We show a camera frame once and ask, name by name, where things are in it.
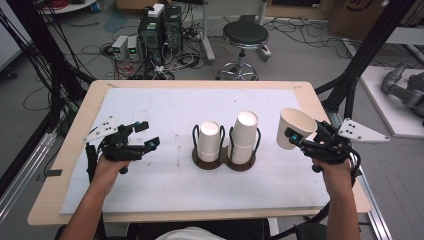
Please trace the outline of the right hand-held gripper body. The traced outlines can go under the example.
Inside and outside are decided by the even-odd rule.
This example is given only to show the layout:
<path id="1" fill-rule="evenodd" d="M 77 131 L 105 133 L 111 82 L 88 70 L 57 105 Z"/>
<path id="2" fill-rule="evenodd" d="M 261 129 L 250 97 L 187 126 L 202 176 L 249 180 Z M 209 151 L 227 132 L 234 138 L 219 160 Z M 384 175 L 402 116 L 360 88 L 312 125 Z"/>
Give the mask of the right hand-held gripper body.
<path id="1" fill-rule="evenodd" d="M 344 162 L 353 154 L 351 140 L 343 134 L 343 130 L 329 124 L 328 135 L 316 133 L 312 141 L 303 140 L 301 151 L 305 156 L 321 160 L 328 164 Z"/>

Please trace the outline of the single white paper cup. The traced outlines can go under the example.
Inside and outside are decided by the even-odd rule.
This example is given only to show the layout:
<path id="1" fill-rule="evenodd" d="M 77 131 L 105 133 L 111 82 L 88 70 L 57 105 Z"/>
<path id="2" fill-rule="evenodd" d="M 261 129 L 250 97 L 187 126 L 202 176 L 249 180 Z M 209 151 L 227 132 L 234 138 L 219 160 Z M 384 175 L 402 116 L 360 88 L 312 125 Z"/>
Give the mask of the single white paper cup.
<path id="1" fill-rule="evenodd" d="M 317 124 L 312 117 L 300 110 L 284 108 L 280 111 L 276 142 L 281 148 L 285 150 L 292 150 L 296 146 L 290 145 L 288 143 L 288 139 L 284 135 L 284 132 L 287 128 L 292 128 L 297 132 L 303 133 L 305 135 L 305 140 L 317 130 Z"/>

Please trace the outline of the tall stack of white cups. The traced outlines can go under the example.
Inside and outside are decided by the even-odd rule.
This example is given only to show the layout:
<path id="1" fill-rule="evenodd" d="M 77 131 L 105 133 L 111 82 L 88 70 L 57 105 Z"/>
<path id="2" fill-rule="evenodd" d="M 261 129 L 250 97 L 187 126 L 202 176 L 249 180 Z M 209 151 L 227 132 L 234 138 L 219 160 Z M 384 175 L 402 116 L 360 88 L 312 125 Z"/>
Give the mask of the tall stack of white cups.
<path id="1" fill-rule="evenodd" d="M 240 112 L 231 134 L 232 149 L 229 151 L 231 161 L 234 164 L 246 164 L 249 162 L 256 142 L 258 117 L 252 111 Z"/>

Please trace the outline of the short stack of white cups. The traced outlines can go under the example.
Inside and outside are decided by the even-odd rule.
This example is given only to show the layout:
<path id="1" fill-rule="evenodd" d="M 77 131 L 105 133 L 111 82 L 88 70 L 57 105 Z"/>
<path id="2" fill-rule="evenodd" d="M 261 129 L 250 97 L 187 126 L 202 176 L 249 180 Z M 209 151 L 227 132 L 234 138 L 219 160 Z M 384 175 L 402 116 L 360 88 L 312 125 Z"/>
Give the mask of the short stack of white cups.
<path id="1" fill-rule="evenodd" d="M 214 121 L 201 124 L 197 153 L 205 162 L 213 162 L 219 157 L 221 133 L 220 126 Z"/>

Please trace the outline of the dark wire cup holder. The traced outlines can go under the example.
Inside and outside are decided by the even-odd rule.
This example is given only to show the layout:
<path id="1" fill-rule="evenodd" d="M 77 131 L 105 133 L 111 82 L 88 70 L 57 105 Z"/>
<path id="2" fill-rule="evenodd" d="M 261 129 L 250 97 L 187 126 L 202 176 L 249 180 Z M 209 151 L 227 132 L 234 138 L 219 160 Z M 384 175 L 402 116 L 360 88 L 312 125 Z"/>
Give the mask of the dark wire cup holder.
<path id="1" fill-rule="evenodd" d="M 256 142 L 247 148 L 245 153 L 242 152 L 242 147 L 234 143 L 233 139 L 233 128 L 230 128 L 229 139 L 230 142 L 226 147 L 223 147 L 223 141 L 225 137 L 225 129 L 223 126 L 220 127 L 219 133 L 220 138 L 220 150 L 219 156 L 211 162 L 206 162 L 200 157 L 200 151 L 198 150 L 198 141 L 200 140 L 200 127 L 195 125 L 192 130 L 192 139 L 194 148 L 192 151 L 193 162 L 201 169 L 214 170 L 222 164 L 227 165 L 230 169 L 238 172 L 247 171 L 253 167 L 256 161 L 256 152 L 259 148 L 261 141 L 261 131 L 259 128 L 256 129 Z"/>

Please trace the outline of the person's right hand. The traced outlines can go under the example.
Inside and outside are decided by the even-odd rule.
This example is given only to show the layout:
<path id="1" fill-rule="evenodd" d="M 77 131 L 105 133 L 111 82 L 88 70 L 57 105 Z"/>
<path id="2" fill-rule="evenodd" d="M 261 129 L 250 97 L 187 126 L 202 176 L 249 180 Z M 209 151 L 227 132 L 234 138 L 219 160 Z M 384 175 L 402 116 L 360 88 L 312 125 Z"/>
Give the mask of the person's right hand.
<path id="1" fill-rule="evenodd" d="M 346 194 L 351 189 L 350 164 L 347 160 L 334 165 L 318 159 L 312 162 L 322 168 L 326 190 L 331 197 Z"/>

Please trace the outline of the grey power supply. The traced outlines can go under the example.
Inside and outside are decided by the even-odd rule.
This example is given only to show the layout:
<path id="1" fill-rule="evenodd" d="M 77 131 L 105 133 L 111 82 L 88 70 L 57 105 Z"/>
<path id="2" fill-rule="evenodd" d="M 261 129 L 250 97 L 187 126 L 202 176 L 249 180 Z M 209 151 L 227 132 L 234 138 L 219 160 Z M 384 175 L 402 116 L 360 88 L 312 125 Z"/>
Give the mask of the grey power supply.
<path id="1" fill-rule="evenodd" d="M 138 44 L 138 38 L 136 36 L 128 37 L 128 56 L 131 61 L 139 61 L 140 60 L 140 50 Z"/>
<path id="2" fill-rule="evenodd" d="M 119 36 L 112 44 L 114 57 L 117 61 L 125 61 L 128 56 L 128 37 L 126 35 Z"/>

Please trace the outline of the black chair part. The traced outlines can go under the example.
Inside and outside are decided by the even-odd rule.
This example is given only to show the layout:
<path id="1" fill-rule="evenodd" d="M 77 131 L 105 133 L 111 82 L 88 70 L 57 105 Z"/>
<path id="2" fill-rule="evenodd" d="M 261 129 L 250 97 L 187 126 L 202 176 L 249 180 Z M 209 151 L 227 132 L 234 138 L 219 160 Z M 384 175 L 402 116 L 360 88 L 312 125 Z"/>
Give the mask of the black chair part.
<path id="1" fill-rule="evenodd" d="M 297 240 L 326 240 L 327 227 L 318 223 L 304 223 L 295 227 Z"/>

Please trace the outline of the wide black computer tower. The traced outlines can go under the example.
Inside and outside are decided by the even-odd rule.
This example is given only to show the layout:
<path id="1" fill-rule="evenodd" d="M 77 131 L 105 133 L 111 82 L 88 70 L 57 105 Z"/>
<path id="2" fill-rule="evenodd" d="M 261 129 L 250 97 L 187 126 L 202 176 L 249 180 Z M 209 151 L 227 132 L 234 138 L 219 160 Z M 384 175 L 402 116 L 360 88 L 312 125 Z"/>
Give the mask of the wide black computer tower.
<path id="1" fill-rule="evenodd" d="M 143 49 L 145 61 L 153 65 L 162 65 L 162 46 L 164 43 L 164 29 L 160 17 L 141 17 L 138 34 Z"/>

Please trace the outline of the person's white shirt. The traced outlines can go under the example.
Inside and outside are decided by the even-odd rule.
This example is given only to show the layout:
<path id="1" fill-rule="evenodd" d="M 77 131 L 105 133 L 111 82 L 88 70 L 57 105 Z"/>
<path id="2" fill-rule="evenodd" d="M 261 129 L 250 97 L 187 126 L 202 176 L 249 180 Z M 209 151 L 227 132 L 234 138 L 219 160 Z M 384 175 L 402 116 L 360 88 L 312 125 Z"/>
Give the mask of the person's white shirt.
<path id="1" fill-rule="evenodd" d="M 157 237 L 155 240 L 224 240 L 207 230 L 198 227 L 187 227 L 172 230 Z"/>

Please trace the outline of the narrow black computer tower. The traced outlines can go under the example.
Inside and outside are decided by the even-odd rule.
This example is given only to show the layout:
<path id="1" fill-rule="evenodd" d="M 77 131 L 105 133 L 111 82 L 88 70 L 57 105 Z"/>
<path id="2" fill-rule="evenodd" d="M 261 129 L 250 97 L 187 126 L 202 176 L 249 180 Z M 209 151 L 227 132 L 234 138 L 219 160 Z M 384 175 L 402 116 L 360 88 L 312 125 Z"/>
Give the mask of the narrow black computer tower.
<path id="1" fill-rule="evenodd" d="M 182 11 L 180 6 L 166 6 L 164 11 L 165 36 L 168 48 L 173 52 L 182 49 L 181 37 Z"/>

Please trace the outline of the cardboard box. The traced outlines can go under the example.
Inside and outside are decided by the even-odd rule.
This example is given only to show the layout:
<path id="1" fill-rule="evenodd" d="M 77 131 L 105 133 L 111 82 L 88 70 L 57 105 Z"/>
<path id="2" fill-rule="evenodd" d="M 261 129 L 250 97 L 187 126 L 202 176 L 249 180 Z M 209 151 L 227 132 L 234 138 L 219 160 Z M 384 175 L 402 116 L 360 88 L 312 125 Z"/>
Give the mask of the cardboard box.
<path id="1" fill-rule="evenodd" d="M 370 33 L 389 29 L 400 8 L 385 12 L 391 0 L 335 0 L 328 21 L 330 35 L 365 40 Z"/>

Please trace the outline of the black round stool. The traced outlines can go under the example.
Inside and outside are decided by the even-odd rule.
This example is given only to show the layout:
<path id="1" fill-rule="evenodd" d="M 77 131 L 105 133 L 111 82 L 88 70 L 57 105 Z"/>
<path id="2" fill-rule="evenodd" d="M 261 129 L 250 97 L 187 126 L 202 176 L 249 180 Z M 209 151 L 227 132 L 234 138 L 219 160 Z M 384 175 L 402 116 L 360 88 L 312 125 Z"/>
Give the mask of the black round stool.
<path id="1" fill-rule="evenodd" d="M 236 62 L 226 63 L 216 80 L 258 80 L 257 71 L 245 61 L 247 50 L 258 50 L 266 45 L 269 33 L 263 26 L 251 21 L 234 21 L 223 28 L 223 39 L 240 49 Z"/>

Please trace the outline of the white box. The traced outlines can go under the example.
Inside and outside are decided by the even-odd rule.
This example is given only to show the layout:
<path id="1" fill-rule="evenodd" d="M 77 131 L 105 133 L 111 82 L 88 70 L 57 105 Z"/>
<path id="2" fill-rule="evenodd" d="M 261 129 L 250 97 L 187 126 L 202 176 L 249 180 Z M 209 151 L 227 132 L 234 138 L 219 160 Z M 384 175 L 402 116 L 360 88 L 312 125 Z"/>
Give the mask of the white box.
<path id="1" fill-rule="evenodd" d="M 152 9 L 148 11 L 148 16 L 158 18 L 163 12 L 164 8 L 165 6 L 163 4 L 156 3 L 153 5 Z"/>

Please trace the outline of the black metal frame post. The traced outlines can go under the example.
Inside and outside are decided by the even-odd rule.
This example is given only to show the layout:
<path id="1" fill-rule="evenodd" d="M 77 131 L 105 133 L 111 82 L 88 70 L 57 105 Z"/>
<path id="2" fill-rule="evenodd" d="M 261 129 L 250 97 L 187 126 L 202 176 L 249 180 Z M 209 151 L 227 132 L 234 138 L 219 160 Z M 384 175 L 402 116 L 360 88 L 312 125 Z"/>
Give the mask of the black metal frame post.
<path id="1" fill-rule="evenodd" d="M 64 39 L 64 42 L 70 50 L 75 64 L 72 65 L 65 58 L 44 21 L 37 0 L 5 1 L 29 35 L 32 43 L 29 44 L 24 39 L 19 30 L 6 19 L 2 11 L 0 11 L 0 23 L 28 58 L 37 76 L 48 90 L 47 123 L 49 130 L 52 130 L 59 124 L 61 112 L 67 116 L 67 110 L 71 110 L 72 105 L 77 105 L 85 97 L 87 91 L 83 88 L 82 83 L 90 86 L 95 78 L 79 69 L 78 58 L 74 55 L 67 39 Z"/>
<path id="2" fill-rule="evenodd" d="M 345 119 L 337 129 L 338 136 L 360 142 L 387 142 L 389 140 L 388 136 L 351 119 L 355 91 L 363 72 L 414 3 L 415 0 L 389 0 L 347 68 L 336 79 L 315 89 L 317 95 L 331 90 L 328 98 L 322 102 L 323 108 L 331 116 L 336 114 L 340 104 L 345 102 Z"/>

